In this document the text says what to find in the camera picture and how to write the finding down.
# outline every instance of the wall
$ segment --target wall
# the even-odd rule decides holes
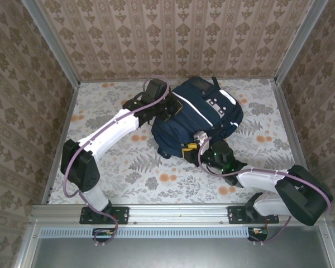
[[[39,0],[81,80],[272,77],[311,0]]]
[[[334,195],[335,0],[330,0],[282,83],[310,171]]]
[[[0,0],[0,267],[41,202],[72,93],[21,1]]]

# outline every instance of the backpack handle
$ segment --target backpack handle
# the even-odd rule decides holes
[[[212,78],[214,86],[217,87],[218,89],[220,89],[219,84],[217,82],[217,78],[216,77],[211,77],[211,78]]]

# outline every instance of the purple cable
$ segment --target purple cable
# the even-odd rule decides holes
[[[107,214],[107,213],[104,213],[104,212],[101,212],[95,208],[93,208],[89,203],[88,201],[86,200],[86,198],[84,197],[84,195],[82,194],[82,192],[78,189],[76,190],[73,194],[69,194],[67,192],[67,181],[68,181],[68,174],[69,174],[69,171],[71,170],[71,167],[73,165],[73,162],[74,160],[77,158],[77,156],[80,154],[80,152],[82,152],[84,150],[84,148],[86,148],[91,141],[94,141],[99,135],[101,135],[105,130],[107,130],[108,128],[110,128],[111,126],[113,126],[115,123],[118,123],[120,120],[126,118],[127,116],[130,116],[131,114],[134,114],[134,113],[137,113],[137,112],[140,112],[144,109],[147,109],[149,107],[152,107],[154,106],[155,104],[157,104],[158,102],[161,102],[165,97],[166,95],[169,93],[169,90],[170,90],[170,83],[169,81],[163,76],[163,75],[153,75],[151,76],[150,78],[148,78],[147,80],[144,81],[143,83],[143,91],[145,91],[145,84],[146,82],[151,79],[151,78],[161,78],[163,79],[164,81],[166,81],[166,91],[164,92],[164,94],[159,98],[157,99],[156,101],[150,103],[150,104],[147,104],[143,107],[140,107],[138,109],[135,109],[134,111],[131,111],[131,112],[128,112],[120,117],[118,117],[116,120],[112,121],[111,123],[107,124],[104,128],[102,128],[99,132],[97,132],[89,141],[87,141],[84,145],[82,145],[77,151],[76,153],[72,156],[71,160],[69,161],[68,163],[68,166],[67,166],[67,169],[66,169],[66,173],[65,173],[65,178],[63,180],[63,193],[66,197],[68,198],[72,198],[74,196],[76,196],[78,193],[79,193],[79,196],[84,200],[84,202],[87,204],[87,206],[93,210],[94,212],[98,213],[98,214],[101,214],[101,215],[104,215],[108,218],[110,218],[111,220],[113,220],[113,222],[115,223],[116,227],[115,227],[115,230],[112,234],[112,236],[105,242],[105,243],[109,243],[111,242],[111,240],[113,239],[113,237],[117,234],[117,231],[118,231],[118,222],[117,220],[112,217],[111,215]]]
[[[198,156],[197,156],[197,160],[199,162],[199,166],[200,168],[206,172],[207,174],[211,175],[211,176],[215,176],[215,177],[227,177],[227,176],[232,176],[232,175],[237,175],[237,174],[242,174],[242,173],[246,173],[246,172],[261,172],[261,173],[268,173],[268,174],[275,174],[275,175],[282,175],[282,176],[285,176],[285,177],[289,177],[293,180],[296,180],[300,183],[303,183],[307,186],[309,186],[310,188],[314,189],[316,192],[318,192],[326,201],[327,205],[328,205],[328,208],[326,209],[326,213],[329,213],[331,211],[331,202],[329,200],[329,198],[326,196],[326,194],[324,194],[323,191],[321,191],[319,188],[317,188],[314,184],[311,184],[309,182],[307,182],[306,180],[303,180],[299,177],[296,177],[296,176],[293,176],[293,175],[290,175],[288,173],[285,173],[285,172],[281,172],[281,171],[277,171],[277,170],[268,170],[268,169],[243,169],[243,170],[240,170],[240,171],[235,171],[235,172],[232,172],[232,173],[228,173],[228,174],[215,174],[215,173],[212,173],[210,171],[208,171],[207,169],[205,169],[203,166],[202,166],[202,162],[201,162],[201,153],[202,153],[202,149],[203,147],[205,146],[205,144],[211,140],[211,137],[208,137],[201,145],[199,151],[198,151]],[[283,225],[283,227],[281,228],[281,230],[279,230],[279,232],[272,238],[264,241],[263,243],[265,242],[271,242],[273,241],[274,239],[276,239],[280,233],[286,228],[286,226],[288,225],[288,223],[290,222],[291,220],[291,216],[286,220],[285,224]]]

